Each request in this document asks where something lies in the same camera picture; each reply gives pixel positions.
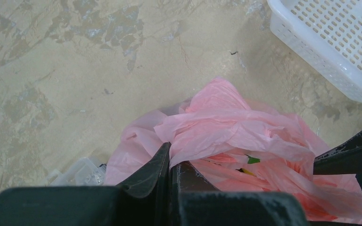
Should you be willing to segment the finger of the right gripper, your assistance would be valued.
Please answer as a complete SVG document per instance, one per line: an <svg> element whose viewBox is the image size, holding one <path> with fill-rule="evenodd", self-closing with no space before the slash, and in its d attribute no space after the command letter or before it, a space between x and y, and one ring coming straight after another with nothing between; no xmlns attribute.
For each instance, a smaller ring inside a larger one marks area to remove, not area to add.
<svg viewBox="0 0 362 226"><path fill-rule="evenodd" d="M362 189L362 131L315 158L315 175L353 174Z"/></svg>

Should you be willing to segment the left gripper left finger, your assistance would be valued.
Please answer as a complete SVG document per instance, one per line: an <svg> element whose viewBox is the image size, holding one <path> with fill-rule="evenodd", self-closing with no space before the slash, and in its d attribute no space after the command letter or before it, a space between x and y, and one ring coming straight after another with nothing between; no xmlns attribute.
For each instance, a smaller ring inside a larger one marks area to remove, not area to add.
<svg viewBox="0 0 362 226"><path fill-rule="evenodd" d="M116 186L7 189L0 226L166 226L170 146Z"/></svg>

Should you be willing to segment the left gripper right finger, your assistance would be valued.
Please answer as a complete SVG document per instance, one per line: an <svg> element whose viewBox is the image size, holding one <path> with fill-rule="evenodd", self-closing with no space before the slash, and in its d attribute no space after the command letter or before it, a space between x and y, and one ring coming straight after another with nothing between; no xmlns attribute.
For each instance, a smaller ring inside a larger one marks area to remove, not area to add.
<svg viewBox="0 0 362 226"><path fill-rule="evenodd" d="M190 162L172 168L174 226L307 226L297 199L282 192L222 192Z"/></svg>

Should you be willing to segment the pink plastic bag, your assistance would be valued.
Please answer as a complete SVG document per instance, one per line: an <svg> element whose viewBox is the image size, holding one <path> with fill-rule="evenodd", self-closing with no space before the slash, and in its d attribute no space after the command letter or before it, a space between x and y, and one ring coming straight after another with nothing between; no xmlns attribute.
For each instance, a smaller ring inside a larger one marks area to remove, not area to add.
<svg viewBox="0 0 362 226"><path fill-rule="evenodd" d="M130 123L107 163L105 185L124 181L166 142L170 167L189 161L221 191L286 192L309 220L362 224L362 189L355 176L313 173L315 158L329 150L326 143L300 116L246 101L225 79ZM246 155L261 161L247 164Z"/></svg>

